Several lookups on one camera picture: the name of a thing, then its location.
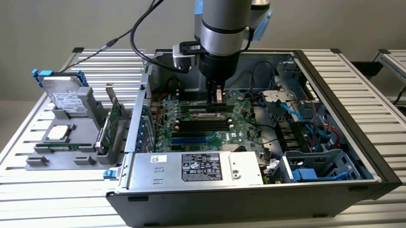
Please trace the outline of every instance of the capacitor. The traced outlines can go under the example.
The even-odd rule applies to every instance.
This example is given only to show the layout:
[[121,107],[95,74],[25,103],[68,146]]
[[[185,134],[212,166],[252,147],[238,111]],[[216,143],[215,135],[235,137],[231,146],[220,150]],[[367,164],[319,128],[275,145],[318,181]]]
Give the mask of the capacitor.
[[238,101],[243,101],[243,100],[244,100],[244,97],[243,97],[242,95],[238,95],[238,96],[236,96],[236,100],[238,100]]

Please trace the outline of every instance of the power supply label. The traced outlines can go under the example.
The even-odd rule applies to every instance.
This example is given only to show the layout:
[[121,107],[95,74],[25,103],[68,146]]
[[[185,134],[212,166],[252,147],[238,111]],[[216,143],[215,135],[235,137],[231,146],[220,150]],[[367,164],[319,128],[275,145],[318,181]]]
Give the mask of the power supply label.
[[181,155],[183,181],[222,181],[220,155],[189,153]]

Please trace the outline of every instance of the motherboard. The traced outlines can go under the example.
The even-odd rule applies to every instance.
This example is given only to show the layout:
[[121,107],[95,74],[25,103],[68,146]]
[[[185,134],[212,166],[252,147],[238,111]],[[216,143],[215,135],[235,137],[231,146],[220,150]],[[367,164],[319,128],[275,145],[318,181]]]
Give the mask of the motherboard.
[[208,112],[204,96],[168,95],[152,103],[156,152],[263,151],[255,114],[250,113],[252,95],[227,91],[222,112]]

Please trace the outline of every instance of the blue tab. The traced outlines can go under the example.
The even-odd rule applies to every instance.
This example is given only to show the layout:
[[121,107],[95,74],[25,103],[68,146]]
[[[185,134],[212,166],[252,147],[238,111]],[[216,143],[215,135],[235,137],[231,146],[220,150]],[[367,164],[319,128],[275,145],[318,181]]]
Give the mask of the blue tab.
[[256,41],[260,40],[260,38],[266,32],[268,21],[271,20],[272,12],[274,12],[274,9],[272,9],[272,7],[270,7],[268,11],[266,12],[266,16],[262,19],[262,22],[259,23],[258,27],[255,28],[252,40],[256,40]]
[[203,14],[203,0],[196,0],[195,15]]
[[35,79],[36,82],[37,82],[39,87],[43,88],[43,84],[40,83],[40,80],[39,80],[39,69],[33,69],[33,70],[31,71],[31,73],[32,73],[33,79]]
[[79,77],[81,86],[88,87],[89,85],[88,85],[87,77],[84,76],[83,71],[81,71],[81,70],[77,70],[77,71],[76,71],[76,75],[77,75],[77,77]]
[[53,75],[53,70],[43,70],[39,73],[39,76],[41,76],[41,77],[47,77],[47,76],[52,76],[52,75]]
[[103,173],[103,179],[115,179],[116,178],[116,170],[105,170]]
[[296,169],[292,172],[292,177],[296,182],[343,181],[347,179],[347,173],[343,172],[335,177],[318,177],[314,169]]

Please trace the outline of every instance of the cable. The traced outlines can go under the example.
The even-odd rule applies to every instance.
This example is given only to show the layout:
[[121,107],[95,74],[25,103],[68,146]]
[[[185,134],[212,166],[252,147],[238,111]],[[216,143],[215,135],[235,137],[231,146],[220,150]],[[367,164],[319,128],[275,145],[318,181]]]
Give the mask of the cable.
[[[152,0],[151,5],[149,5],[149,9],[152,7],[155,3],[155,0]],[[64,71],[67,71],[69,68],[72,68],[73,66],[76,66],[77,64],[83,63],[84,61],[87,61],[89,58],[95,57],[100,52],[105,51],[107,49],[109,49],[116,42],[129,34],[132,29],[129,29],[123,35],[120,35],[117,38],[113,38],[111,41],[107,42],[107,44],[99,49],[99,51],[96,51],[92,55],[89,55],[87,58],[84,58],[83,60],[75,62],[73,64],[68,65],[61,71],[60,73],[63,73]]]
[[392,104],[396,104],[399,102],[402,94],[403,94],[404,91],[406,91],[406,85],[402,87],[402,89],[399,91],[399,95],[398,95],[395,101],[392,102]]
[[318,129],[320,129],[322,127],[320,126],[318,126],[314,122],[311,122],[311,121],[303,121],[303,124],[304,124],[304,126],[306,126],[306,128],[308,128],[308,125],[311,125],[312,126],[312,132],[311,132],[311,134],[312,134],[312,140],[315,140],[315,152],[318,152],[318,147],[322,147],[322,145],[320,145],[320,143],[319,143],[319,141],[318,141],[318,137],[316,137],[316,133],[318,133]]
[[240,51],[240,53],[243,53],[248,50],[252,39],[254,39],[254,28],[250,27],[248,42],[247,42],[246,48]]
[[336,148],[339,146],[339,143],[340,143],[342,135],[334,127],[331,127],[331,131],[336,134],[336,141],[335,141],[335,144],[334,144],[334,148]]
[[[246,101],[246,103],[244,103],[243,106],[242,106],[242,111],[244,110],[244,108],[246,108],[247,103],[250,102],[250,100],[254,99],[254,98],[256,98],[256,97],[259,97],[259,96],[260,96],[260,94],[252,96],[252,97]],[[248,124],[251,124],[252,126],[255,126],[255,127],[268,127],[270,129],[275,129],[275,128],[274,128],[272,126],[270,126],[270,125],[264,125],[264,124],[258,124],[258,123],[250,122],[250,121],[246,119],[244,116],[243,116],[243,120],[244,120]]]
[[255,88],[255,80],[254,80],[254,75],[255,75],[255,69],[256,69],[256,67],[259,66],[259,64],[262,64],[262,63],[267,63],[270,66],[271,66],[271,68],[272,68],[272,77],[271,77],[271,81],[272,81],[272,78],[274,78],[274,76],[275,76],[275,68],[274,68],[274,65],[268,62],[268,61],[266,61],[266,60],[262,60],[262,61],[259,61],[258,63],[255,63],[255,66],[254,66],[254,68],[252,68],[252,73],[251,73],[251,90]]
[[133,38],[135,38],[135,32],[139,28],[139,25],[140,23],[144,21],[145,17],[151,14],[151,12],[156,9],[156,7],[160,5],[160,3],[163,3],[164,0],[159,0],[153,5],[152,7],[147,10],[147,12],[141,15],[141,17],[139,18],[139,20],[135,22],[135,25],[132,27],[132,30],[131,30],[131,33],[129,33],[129,45],[131,45],[131,48],[133,50],[133,52],[139,55],[139,57],[145,60],[147,62],[149,62],[151,64],[161,67],[163,69],[167,69],[172,72],[176,72],[176,73],[181,73],[181,74],[187,74],[188,73],[188,70],[183,70],[183,69],[177,69],[172,66],[167,66],[164,65],[163,63],[157,62],[156,60],[151,59],[149,57],[147,57],[141,52],[140,50],[137,49],[136,45],[135,45],[135,41],[133,41]]
[[64,71],[67,71],[69,68],[72,68],[73,66],[76,66],[77,64],[83,63],[84,61],[87,61],[89,58],[95,57],[100,52],[103,52],[103,49],[100,49],[99,51],[96,51],[91,56],[88,56],[87,58],[84,58],[83,60],[75,62],[73,64],[68,65],[61,71],[60,73],[63,73]]
[[254,137],[256,136],[256,134],[258,134],[258,132],[254,134],[254,136],[251,137],[251,142],[254,142],[255,144],[258,144],[258,145],[264,145],[264,144],[268,144],[268,143],[271,143],[271,142],[274,142],[274,141],[276,141],[278,139],[272,139],[272,140],[270,140],[270,141],[267,141],[267,142],[255,142],[255,140],[254,140]]
[[314,108],[314,114],[312,114],[312,117],[315,117],[315,116],[316,116],[316,114],[318,114],[316,105],[315,105],[314,101],[312,101],[312,100],[310,100],[308,98],[303,98],[303,99],[298,99],[298,100],[295,100],[295,101],[291,103],[291,105],[288,106],[288,108],[291,108],[291,107],[292,107],[292,105],[294,105],[295,103],[298,103],[299,101],[310,101],[310,102],[311,102],[311,105],[312,105],[312,108]]

